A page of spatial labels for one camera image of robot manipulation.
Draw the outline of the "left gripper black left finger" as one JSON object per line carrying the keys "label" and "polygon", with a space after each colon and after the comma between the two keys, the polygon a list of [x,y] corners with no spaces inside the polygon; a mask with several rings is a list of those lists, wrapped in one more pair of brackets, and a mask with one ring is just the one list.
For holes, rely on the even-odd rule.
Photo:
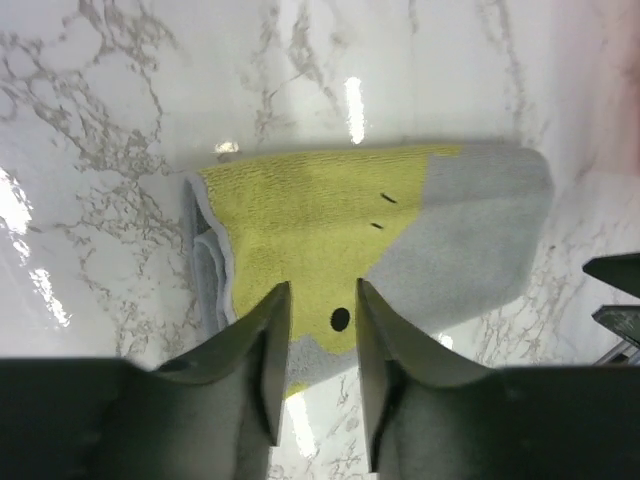
{"label": "left gripper black left finger", "polygon": [[1,363],[5,479],[261,479],[279,440],[291,288],[147,371],[116,358]]}

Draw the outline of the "grey green towel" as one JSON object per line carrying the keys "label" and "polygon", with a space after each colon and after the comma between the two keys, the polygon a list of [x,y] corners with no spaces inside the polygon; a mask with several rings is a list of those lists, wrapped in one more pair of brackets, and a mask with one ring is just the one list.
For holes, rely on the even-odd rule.
{"label": "grey green towel", "polygon": [[288,394],[356,362],[370,282],[437,333],[517,298],[554,197],[545,158],[510,145],[430,144],[267,155],[190,173],[185,239],[212,333],[276,284],[292,295]]}

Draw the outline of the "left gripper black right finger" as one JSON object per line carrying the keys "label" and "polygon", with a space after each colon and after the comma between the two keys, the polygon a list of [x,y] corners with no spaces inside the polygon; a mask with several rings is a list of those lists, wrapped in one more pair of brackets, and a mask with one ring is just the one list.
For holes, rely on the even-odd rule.
{"label": "left gripper black right finger", "polygon": [[635,479],[634,366],[493,369],[429,337],[359,280],[369,465],[382,479]]}

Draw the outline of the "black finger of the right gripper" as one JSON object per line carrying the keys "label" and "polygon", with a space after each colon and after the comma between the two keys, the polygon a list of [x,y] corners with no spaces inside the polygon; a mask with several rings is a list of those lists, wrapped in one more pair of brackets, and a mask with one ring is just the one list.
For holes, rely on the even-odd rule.
{"label": "black finger of the right gripper", "polygon": [[640,348],[640,306],[603,305],[592,314],[601,326],[622,340]]}
{"label": "black finger of the right gripper", "polygon": [[596,257],[583,271],[618,290],[640,297],[640,253]]}

